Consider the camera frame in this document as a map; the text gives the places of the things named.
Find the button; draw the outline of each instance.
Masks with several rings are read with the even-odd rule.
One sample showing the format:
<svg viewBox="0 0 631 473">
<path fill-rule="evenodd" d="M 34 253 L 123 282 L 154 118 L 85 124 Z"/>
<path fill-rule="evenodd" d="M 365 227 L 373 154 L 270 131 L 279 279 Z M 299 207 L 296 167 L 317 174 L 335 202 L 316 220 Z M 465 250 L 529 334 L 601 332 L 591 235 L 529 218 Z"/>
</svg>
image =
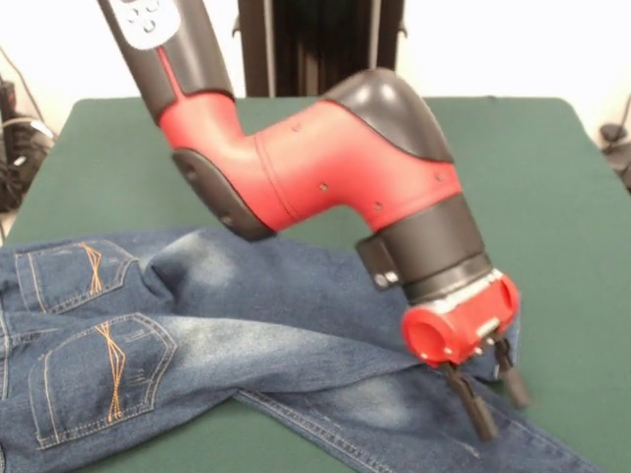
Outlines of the button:
<svg viewBox="0 0 631 473">
<path fill-rule="evenodd" d="M 127 21 L 129 23 L 135 23 L 136 20 L 138 20 L 139 16 L 140 16 L 140 12 L 138 11 L 138 9 L 132 7 L 129 9 L 129 13 L 127 14 Z"/>
<path fill-rule="evenodd" d="M 160 2 L 158 0 L 147 0 L 147 2 L 145 2 L 145 10 L 149 13 L 158 11 L 158 8 L 160 8 Z"/>
<path fill-rule="evenodd" d="M 156 28 L 156 22 L 154 22 L 153 20 L 149 20 L 149 21 L 145 22 L 144 25 L 143 25 L 143 29 L 145 30 L 145 33 L 150 33 L 155 28 Z"/>
</svg>

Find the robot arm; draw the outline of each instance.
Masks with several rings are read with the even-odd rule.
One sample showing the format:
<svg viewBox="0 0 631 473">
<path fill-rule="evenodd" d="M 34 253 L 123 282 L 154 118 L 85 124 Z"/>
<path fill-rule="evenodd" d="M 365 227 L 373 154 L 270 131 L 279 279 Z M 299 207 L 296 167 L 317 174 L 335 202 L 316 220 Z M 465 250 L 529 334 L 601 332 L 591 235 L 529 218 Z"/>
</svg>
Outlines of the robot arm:
<svg viewBox="0 0 631 473">
<path fill-rule="evenodd" d="M 231 232 L 255 241 L 336 205 L 371 235 L 357 251 L 379 290 L 400 287 L 403 335 L 447 372 L 482 439 L 495 426 L 458 366 L 493 345 L 519 407 L 527 395 L 503 333 L 518 291 L 494 269 L 427 105 L 393 72 L 340 83 L 312 106 L 246 136 L 202 0 L 99 0 L 175 165 Z"/>
</svg>

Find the blue jeans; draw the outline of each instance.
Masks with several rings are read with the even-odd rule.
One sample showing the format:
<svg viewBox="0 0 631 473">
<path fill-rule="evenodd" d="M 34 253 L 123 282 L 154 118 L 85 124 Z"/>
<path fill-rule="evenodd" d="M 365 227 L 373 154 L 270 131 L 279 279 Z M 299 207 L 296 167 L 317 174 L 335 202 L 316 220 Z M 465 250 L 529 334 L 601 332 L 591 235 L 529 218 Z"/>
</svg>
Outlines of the blue jeans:
<svg viewBox="0 0 631 473">
<path fill-rule="evenodd" d="M 406 350 L 405 309 L 354 253 L 282 237 L 209 228 L 4 248 L 0 472 L 71 470 L 231 397 L 359 472 L 597 471 L 475 381 L 500 434 L 479 442 L 442 374 Z M 490 353 L 465 368 L 496 375 Z"/>
</svg>

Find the back pocket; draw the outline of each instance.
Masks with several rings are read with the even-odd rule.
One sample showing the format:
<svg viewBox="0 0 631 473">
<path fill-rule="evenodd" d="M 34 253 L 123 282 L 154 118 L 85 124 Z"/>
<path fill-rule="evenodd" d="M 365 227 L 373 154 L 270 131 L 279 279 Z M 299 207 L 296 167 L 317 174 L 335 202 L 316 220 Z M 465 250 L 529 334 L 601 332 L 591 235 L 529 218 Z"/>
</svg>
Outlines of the back pocket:
<svg viewBox="0 0 631 473">
<path fill-rule="evenodd" d="M 26 309 L 62 313 L 123 285 L 135 258 L 116 244 L 90 240 L 16 254 Z"/>
<path fill-rule="evenodd" d="M 131 314 L 69 338 L 29 373 L 37 441 L 51 448 L 153 411 L 175 341 Z"/>
</svg>

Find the jeans seam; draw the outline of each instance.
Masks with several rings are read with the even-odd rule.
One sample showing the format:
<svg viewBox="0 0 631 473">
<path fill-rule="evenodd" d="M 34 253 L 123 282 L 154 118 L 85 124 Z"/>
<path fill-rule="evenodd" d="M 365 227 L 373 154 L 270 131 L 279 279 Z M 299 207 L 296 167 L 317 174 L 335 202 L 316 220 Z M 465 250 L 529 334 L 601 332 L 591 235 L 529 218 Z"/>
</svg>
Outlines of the jeans seam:
<svg viewBox="0 0 631 473">
<path fill-rule="evenodd" d="M 9 356 L 11 351 L 11 340 L 9 338 L 9 329 L 4 318 L 4 310 L 0 302 L 0 334 L 2 335 L 2 344 L 4 346 L 4 357 L 2 360 L 2 378 L 0 378 L 0 401 L 4 401 L 9 395 Z"/>
<path fill-rule="evenodd" d="M 320 414 L 321 416 L 323 416 L 323 418 L 329 422 L 331 425 L 337 427 L 338 429 L 341 429 L 341 426 L 339 426 L 337 423 L 333 422 L 332 419 L 330 419 L 326 414 L 324 414 L 323 412 L 320 412 L 319 409 L 317 409 L 317 407 L 314 405 L 314 403 L 312 401 L 309 400 L 309 398 L 305 397 L 304 399 L 305 404 L 307 404 L 307 407 L 310 408 L 312 411 Z"/>
<path fill-rule="evenodd" d="M 511 419 L 506 414 L 504 414 L 502 411 L 500 411 L 499 409 L 495 408 L 493 405 L 487 403 L 487 406 L 489 407 L 490 410 L 492 410 L 495 414 L 499 415 L 502 419 L 504 419 L 506 421 L 509 421 L 509 423 L 511 423 L 512 425 L 518 427 L 519 429 L 521 429 L 522 431 L 526 432 L 527 434 L 531 435 L 533 438 L 538 439 L 538 440 L 542 441 L 543 443 L 545 443 L 546 445 L 554 448 L 555 451 L 561 452 L 564 455 L 568 455 L 568 456 L 572 457 L 573 459 L 579 461 L 580 463 L 583 463 L 583 462 L 587 461 L 586 459 L 581 458 L 577 453 L 575 453 L 569 447 L 560 447 L 554 441 L 552 441 L 550 439 L 547 439 L 546 437 L 544 437 L 541 434 L 539 434 L 538 432 L 536 432 L 534 429 L 531 429 L 530 427 L 522 424 L 521 422 L 518 422 L 518 421 L 516 421 L 514 419 Z"/>
<path fill-rule="evenodd" d="M 123 315 L 114 320 L 110 320 L 109 323 L 116 324 L 116 323 L 125 322 L 127 320 L 133 320 L 137 323 L 144 325 L 165 346 L 165 353 L 163 354 L 162 358 L 158 362 L 156 369 L 152 373 L 150 382 L 147 385 L 146 393 L 143 396 L 142 402 L 122 411 L 121 419 L 118 420 L 117 422 L 110 422 L 107 419 L 107 417 L 104 417 L 102 419 L 97 419 L 95 421 L 89 422 L 81 426 L 73 427 L 71 429 L 64 429 L 60 431 L 57 429 L 57 426 L 55 424 L 55 419 L 54 419 L 55 409 L 52 408 L 52 400 L 50 399 L 49 393 L 46 389 L 45 397 L 46 397 L 46 402 L 47 402 L 47 407 L 48 407 L 48 415 L 50 417 L 50 423 L 53 428 L 53 434 L 45 438 L 37 435 L 37 440 L 39 441 L 39 444 L 40 444 L 39 449 L 47 449 L 55 445 L 63 444 L 67 441 L 80 439 L 82 437 L 94 434 L 96 432 L 103 431 L 115 425 L 122 424 L 133 417 L 136 417 L 148 412 L 152 412 L 154 410 L 156 395 L 158 393 L 158 387 L 160 386 L 163 374 L 165 373 L 165 371 L 167 370 L 167 367 L 173 360 L 175 351 L 177 349 L 177 342 L 173 339 L 173 337 L 169 334 L 169 332 L 167 332 L 167 330 L 165 330 L 164 327 L 162 327 L 162 325 L 160 325 L 154 320 L 148 319 L 142 313 L 139 313 L 139 312 Z M 48 376 L 46 372 L 47 371 L 46 363 L 47 363 L 48 356 L 54 351 L 59 350 L 60 348 L 66 346 L 68 343 L 78 340 L 79 338 L 88 336 L 95 331 L 96 331 L 95 327 L 90 327 L 86 330 L 83 330 L 80 333 L 77 333 L 74 336 L 70 337 L 68 340 L 64 341 L 59 346 L 48 351 L 43 356 L 44 385 L 47 385 L 47 381 L 48 381 Z M 35 410 L 34 410 L 35 402 L 33 401 L 32 395 L 33 395 L 33 392 L 30 391 L 32 413 L 35 420 L 35 425 L 37 427 L 37 431 L 40 432 L 40 428 L 37 426 L 37 414 L 35 413 Z"/>
<path fill-rule="evenodd" d="M 24 258 L 26 257 L 29 260 L 29 266 L 30 266 L 30 270 L 31 270 L 31 276 L 33 278 L 33 284 L 34 284 L 34 290 L 35 290 L 35 296 L 37 299 L 37 302 L 39 304 L 39 308 L 41 309 L 42 313 L 55 313 L 58 314 L 60 312 L 66 311 L 68 309 L 73 308 L 74 306 L 77 305 L 81 305 L 81 304 L 86 304 L 90 301 L 93 301 L 101 296 L 106 295 L 107 293 L 110 293 L 112 291 L 115 291 L 117 289 L 120 289 L 123 285 L 123 281 L 125 279 L 125 276 L 127 274 L 127 271 L 129 270 L 129 267 L 131 266 L 131 264 L 135 261 L 138 261 L 138 258 L 136 258 L 134 255 L 132 255 L 131 253 L 129 253 L 127 250 L 125 250 L 124 248 L 118 246 L 115 243 L 112 243 L 109 240 L 106 239 L 98 239 L 97 242 L 99 243 L 103 243 L 106 244 L 108 246 L 110 246 L 111 248 L 113 248 L 113 250 L 115 252 L 117 252 L 120 256 L 122 256 L 124 258 L 123 261 L 121 261 L 121 263 L 119 264 L 118 268 L 116 269 L 116 273 L 114 275 L 113 280 L 111 281 L 110 284 L 108 284 L 107 286 L 104 286 L 97 294 L 79 294 L 79 295 L 74 295 L 74 296 L 70 296 L 66 299 L 64 299 L 61 302 L 58 302 L 57 304 L 53 305 L 53 306 L 47 306 L 44 302 L 43 302 L 43 298 L 41 296 L 41 289 L 42 289 L 42 284 L 41 281 L 39 280 L 39 277 L 37 276 L 37 271 L 35 270 L 35 262 L 33 260 L 34 256 L 39 256 L 41 254 L 46 254 L 48 253 L 51 248 L 47 248 L 47 249 L 43 249 L 43 250 L 39 250 L 39 251 L 29 251 L 29 252 L 22 252 L 22 253 L 16 253 L 14 255 L 14 260 L 15 260 L 15 266 L 16 266 L 16 271 L 18 273 L 18 284 L 20 286 L 20 292 L 22 293 L 22 299 L 24 301 L 25 307 L 29 308 L 29 306 L 27 305 L 27 301 L 25 299 L 25 291 L 22 288 L 22 277 L 21 277 L 21 271 L 20 271 L 20 265 L 18 264 L 18 261 L 20 258 Z M 64 248 L 64 247 L 76 247 L 78 246 L 77 243 L 71 243 L 71 244 L 64 244 L 61 246 L 57 246 L 54 249 L 60 249 L 60 248 Z"/>
<path fill-rule="evenodd" d="M 307 417 L 303 416 L 299 412 L 297 412 L 297 411 L 295 411 L 295 410 L 293 410 L 293 409 L 291 409 L 291 408 L 289 408 L 287 406 L 282 405 L 281 403 L 279 403 L 279 402 L 277 402 L 277 401 L 265 396 L 264 394 L 253 393 L 253 392 L 250 392 L 250 391 L 243 391 L 243 390 L 240 390 L 239 394 L 241 394 L 242 396 L 250 399 L 253 402 L 256 402 L 258 404 L 261 404 L 261 405 L 266 406 L 267 408 L 273 410 L 279 416 L 281 416 L 284 419 L 286 419 L 287 421 L 295 424 L 296 426 L 300 427 L 301 429 L 307 431 L 309 434 L 319 438 L 320 440 L 322 440 L 323 442 L 325 442 L 329 446 L 331 446 L 331 447 L 335 448 L 336 450 L 340 451 L 341 453 L 347 455 L 348 457 L 352 458 L 354 461 L 357 461 L 362 466 L 368 468 L 372 472 L 374 472 L 374 473 L 394 473 L 391 468 L 389 468 L 389 467 L 379 463 L 377 460 L 373 459 L 372 455 L 370 455 L 367 451 L 362 450 L 361 448 L 357 447 L 356 445 L 354 445 L 350 441 L 344 439 L 339 434 L 334 434 L 333 432 L 331 432 L 328 429 L 326 429 L 325 427 L 321 426 L 320 424 L 318 424 L 314 420 L 308 419 Z M 320 430 L 320 431 L 326 433 L 333 440 L 323 437 L 322 434 L 320 432 L 318 432 L 317 430 Z M 362 458 L 360 458 L 360 456 L 355 454 L 355 453 L 353 453 L 352 450 L 357 451 L 357 452 L 367 456 L 368 458 L 370 458 L 371 463 L 373 463 L 373 464 L 371 465 L 371 464 L 367 463 L 366 460 L 363 460 Z"/>
<path fill-rule="evenodd" d="M 37 341 L 43 335 L 47 333 L 54 333 L 57 330 L 58 329 L 56 328 L 50 328 L 50 329 L 44 329 L 44 330 L 34 330 L 32 332 L 17 333 L 15 335 L 11 335 L 9 337 L 9 340 L 11 342 L 12 347 L 20 347 L 22 345 L 29 345 Z"/>
</svg>

